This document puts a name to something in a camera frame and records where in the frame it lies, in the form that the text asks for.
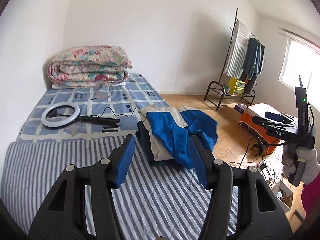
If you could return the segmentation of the black metal clothes rack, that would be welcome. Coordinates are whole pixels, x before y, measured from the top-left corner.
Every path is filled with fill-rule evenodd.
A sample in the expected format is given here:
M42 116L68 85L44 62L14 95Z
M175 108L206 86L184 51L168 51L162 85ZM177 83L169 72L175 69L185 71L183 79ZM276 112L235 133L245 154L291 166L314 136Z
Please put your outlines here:
M216 110L224 101L233 99L252 105L256 97L254 87L264 62L265 45L235 16L219 79L209 83L204 101L212 103Z

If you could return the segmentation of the dark navy folded garment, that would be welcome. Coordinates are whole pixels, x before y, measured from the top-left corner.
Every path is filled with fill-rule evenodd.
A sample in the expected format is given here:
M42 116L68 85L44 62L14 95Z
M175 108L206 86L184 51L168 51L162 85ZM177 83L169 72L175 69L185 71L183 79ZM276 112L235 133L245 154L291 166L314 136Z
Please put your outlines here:
M144 126L142 121L137 123L137 131L135 133L138 142L143 150L143 153L151 166L161 167L170 166L176 171L180 171L183 167L174 161L174 159L156 160L158 158L159 149L151 144L150 133Z

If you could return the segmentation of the striped cloth on rack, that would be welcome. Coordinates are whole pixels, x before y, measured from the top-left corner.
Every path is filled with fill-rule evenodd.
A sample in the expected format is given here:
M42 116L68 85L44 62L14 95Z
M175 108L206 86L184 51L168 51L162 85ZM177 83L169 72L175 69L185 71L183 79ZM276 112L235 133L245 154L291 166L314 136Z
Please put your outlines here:
M227 76L240 78L250 38L249 29L240 20L236 20L224 70Z

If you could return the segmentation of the beige and blue jacket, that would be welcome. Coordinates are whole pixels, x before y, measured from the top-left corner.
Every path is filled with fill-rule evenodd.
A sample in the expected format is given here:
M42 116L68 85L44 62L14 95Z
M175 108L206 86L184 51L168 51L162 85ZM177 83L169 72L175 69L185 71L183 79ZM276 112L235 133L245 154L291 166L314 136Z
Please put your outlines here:
M139 110L151 144L159 149L156 160L174 159L183 168L194 167L188 149L189 138L197 136L203 148L213 150L217 143L217 121L193 107L157 107L149 105Z

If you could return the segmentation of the cardboard box on floor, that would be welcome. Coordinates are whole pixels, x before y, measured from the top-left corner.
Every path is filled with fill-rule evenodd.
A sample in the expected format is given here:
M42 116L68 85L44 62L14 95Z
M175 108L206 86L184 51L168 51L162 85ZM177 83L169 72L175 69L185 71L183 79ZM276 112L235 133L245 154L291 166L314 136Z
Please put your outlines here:
M280 206L285 213L291 211L293 202L293 191L284 184L281 180L278 181L273 187L273 193L276 196Z

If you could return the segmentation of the floral folded comforter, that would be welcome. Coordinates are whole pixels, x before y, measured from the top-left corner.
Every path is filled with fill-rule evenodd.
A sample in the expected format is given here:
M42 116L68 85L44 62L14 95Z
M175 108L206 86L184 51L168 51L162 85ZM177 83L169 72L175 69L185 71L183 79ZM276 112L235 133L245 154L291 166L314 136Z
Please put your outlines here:
M83 46L55 55L48 64L47 75L57 87L107 87L124 82L132 67L120 46Z

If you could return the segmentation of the dark hanging clothes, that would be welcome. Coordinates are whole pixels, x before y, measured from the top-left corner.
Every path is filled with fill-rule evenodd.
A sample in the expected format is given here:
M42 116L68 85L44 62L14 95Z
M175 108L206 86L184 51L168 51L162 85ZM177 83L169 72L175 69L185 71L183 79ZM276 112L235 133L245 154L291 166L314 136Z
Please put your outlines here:
M256 38L250 38L244 63L242 65L242 74L240 81L246 83L244 92L251 94L256 84L258 75L261 74L264 61L265 46Z

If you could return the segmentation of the yellow box on rack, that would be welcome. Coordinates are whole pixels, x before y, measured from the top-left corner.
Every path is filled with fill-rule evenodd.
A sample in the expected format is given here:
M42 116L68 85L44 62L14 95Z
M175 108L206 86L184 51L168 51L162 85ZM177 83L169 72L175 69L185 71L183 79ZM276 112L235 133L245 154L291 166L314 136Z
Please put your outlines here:
M231 77L228 82L228 86L230 87L229 94L242 95L244 93L246 83Z

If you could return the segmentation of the orange covered small table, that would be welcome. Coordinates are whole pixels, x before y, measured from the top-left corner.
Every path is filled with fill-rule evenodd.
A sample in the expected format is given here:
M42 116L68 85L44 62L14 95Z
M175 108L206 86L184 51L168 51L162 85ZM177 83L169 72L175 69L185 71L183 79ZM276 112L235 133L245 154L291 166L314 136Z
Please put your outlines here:
M248 106L244 110L244 113L242 114L242 116L239 120L239 123L240 124L245 123L248 127L255 130L259 134L259 136L264 139L264 141L266 143L278 144L278 143L280 143L281 140L285 140L285 139L282 137L279 137L279 138L272 137L269 134L269 132L267 132L267 130L265 130L263 127L260 127L252 122L252 117L255 115L262 117L262 118L265 118L265 112L272 112L272 113L276 113L276 114L281 114L279 111L277 111L275 108L273 108L272 106L270 106L268 104L257 103L255 105ZM292 119L293 122L291 124L287 125L287 124L282 124L281 122L276 122L276 121L273 121L270 119L268 119L268 120L270 120L271 122L275 122L276 126L279 129L285 129L289 126L293 126L293 128L291 129L291 132L297 132L298 131L298 124L297 124L298 119L295 118L294 116L291 116L291 115L287 115L287 114L282 114L282 115Z

